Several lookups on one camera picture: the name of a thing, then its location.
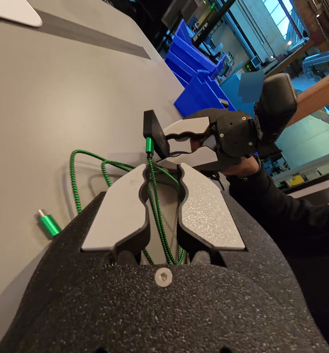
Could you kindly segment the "person's right forearm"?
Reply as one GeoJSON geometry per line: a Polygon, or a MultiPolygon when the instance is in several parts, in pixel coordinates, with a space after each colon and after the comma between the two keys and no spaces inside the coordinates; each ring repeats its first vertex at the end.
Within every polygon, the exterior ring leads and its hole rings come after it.
{"type": "Polygon", "coordinates": [[[329,253],[329,205],[312,205],[279,190],[264,167],[245,179],[226,176],[230,195],[288,253],[329,253]]]}

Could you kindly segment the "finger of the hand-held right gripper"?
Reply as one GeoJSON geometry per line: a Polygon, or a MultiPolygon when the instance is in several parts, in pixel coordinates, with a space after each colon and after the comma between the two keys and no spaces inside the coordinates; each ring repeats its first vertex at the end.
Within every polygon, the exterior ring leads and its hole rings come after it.
{"type": "Polygon", "coordinates": [[[176,157],[167,157],[157,161],[156,164],[162,168],[176,169],[177,165],[185,163],[190,167],[197,167],[209,163],[218,162],[217,154],[207,146],[198,148],[195,152],[189,154],[180,154],[176,157]]]}
{"type": "Polygon", "coordinates": [[[210,128],[209,117],[182,119],[166,128],[163,132],[167,140],[186,141],[188,139],[202,139],[210,128]]]}

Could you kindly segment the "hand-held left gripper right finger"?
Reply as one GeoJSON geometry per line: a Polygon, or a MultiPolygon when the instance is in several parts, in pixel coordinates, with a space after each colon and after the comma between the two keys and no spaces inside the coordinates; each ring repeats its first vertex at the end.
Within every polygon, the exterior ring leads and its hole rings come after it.
{"type": "Polygon", "coordinates": [[[186,251],[242,251],[244,241],[221,189],[186,163],[178,165],[183,200],[178,212],[177,240],[186,251]]]}

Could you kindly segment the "white stand base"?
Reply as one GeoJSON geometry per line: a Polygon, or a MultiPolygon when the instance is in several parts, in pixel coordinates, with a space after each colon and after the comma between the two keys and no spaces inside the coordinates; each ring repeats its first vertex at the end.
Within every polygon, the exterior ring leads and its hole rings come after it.
{"type": "Polygon", "coordinates": [[[43,24],[39,14],[26,0],[0,0],[0,19],[34,28],[43,24]]]}

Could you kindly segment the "dark grey power bank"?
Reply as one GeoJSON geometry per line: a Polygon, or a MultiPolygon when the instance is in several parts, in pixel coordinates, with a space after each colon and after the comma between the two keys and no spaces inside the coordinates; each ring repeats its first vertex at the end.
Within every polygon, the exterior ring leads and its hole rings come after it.
{"type": "Polygon", "coordinates": [[[157,153],[161,160],[170,156],[170,146],[153,110],[144,111],[143,136],[146,139],[146,152],[157,153]]]}

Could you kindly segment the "teal panel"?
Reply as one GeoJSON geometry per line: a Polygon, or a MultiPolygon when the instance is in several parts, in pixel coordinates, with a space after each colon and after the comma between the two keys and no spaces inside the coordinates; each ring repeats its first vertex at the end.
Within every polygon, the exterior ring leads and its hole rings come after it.
{"type": "Polygon", "coordinates": [[[220,88],[236,110],[254,115],[254,105],[259,101],[265,74],[262,70],[230,75],[220,88]]]}

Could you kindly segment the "person's right hand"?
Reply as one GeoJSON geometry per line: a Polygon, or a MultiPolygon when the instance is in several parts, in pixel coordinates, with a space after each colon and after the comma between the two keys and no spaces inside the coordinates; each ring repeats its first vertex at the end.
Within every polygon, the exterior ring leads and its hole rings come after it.
{"type": "Polygon", "coordinates": [[[221,173],[225,176],[236,176],[245,179],[251,175],[258,173],[261,169],[261,162],[256,154],[251,157],[241,157],[240,163],[231,165],[222,170],[221,173]]]}

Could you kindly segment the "person's black clothing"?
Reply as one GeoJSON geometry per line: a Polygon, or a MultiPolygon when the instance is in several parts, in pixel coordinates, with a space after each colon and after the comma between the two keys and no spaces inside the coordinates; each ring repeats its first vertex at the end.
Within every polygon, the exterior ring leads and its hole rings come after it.
{"type": "Polygon", "coordinates": [[[288,253],[284,249],[280,250],[299,282],[318,328],[329,344],[329,253],[313,253],[304,249],[288,253]]]}

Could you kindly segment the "wooden post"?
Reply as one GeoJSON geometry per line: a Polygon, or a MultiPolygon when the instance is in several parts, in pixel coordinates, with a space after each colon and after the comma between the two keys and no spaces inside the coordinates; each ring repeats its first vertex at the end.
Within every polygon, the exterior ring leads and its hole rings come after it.
{"type": "Polygon", "coordinates": [[[329,105],[329,75],[298,95],[297,110],[287,127],[326,105],[329,105]]]}

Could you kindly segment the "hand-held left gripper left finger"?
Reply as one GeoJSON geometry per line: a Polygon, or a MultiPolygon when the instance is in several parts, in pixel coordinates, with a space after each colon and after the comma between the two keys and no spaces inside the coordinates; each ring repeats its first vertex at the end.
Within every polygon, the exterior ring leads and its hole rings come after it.
{"type": "Polygon", "coordinates": [[[141,252],[150,241],[148,165],[141,164],[106,192],[81,249],[141,252]]]}

